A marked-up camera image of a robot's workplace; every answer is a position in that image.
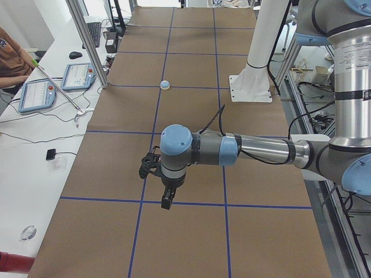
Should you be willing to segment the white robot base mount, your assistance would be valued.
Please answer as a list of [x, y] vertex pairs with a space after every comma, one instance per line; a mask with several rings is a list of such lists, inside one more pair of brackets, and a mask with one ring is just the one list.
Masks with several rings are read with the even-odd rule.
[[262, 1], [245, 68], [229, 76], [235, 103], [271, 103], [268, 64], [275, 51], [281, 24], [290, 9], [289, 0]]

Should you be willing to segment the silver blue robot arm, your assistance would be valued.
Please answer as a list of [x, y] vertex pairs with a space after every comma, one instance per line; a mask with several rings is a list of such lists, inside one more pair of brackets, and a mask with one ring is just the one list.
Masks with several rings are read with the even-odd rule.
[[272, 140], [170, 125], [161, 134], [163, 209], [192, 164], [231, 166], [239, 157], [293, 164], [360, 195], [370, 194], [370, 2], [300, 1], [297, 36], [334, 48], [335, 134], [329, 141]]

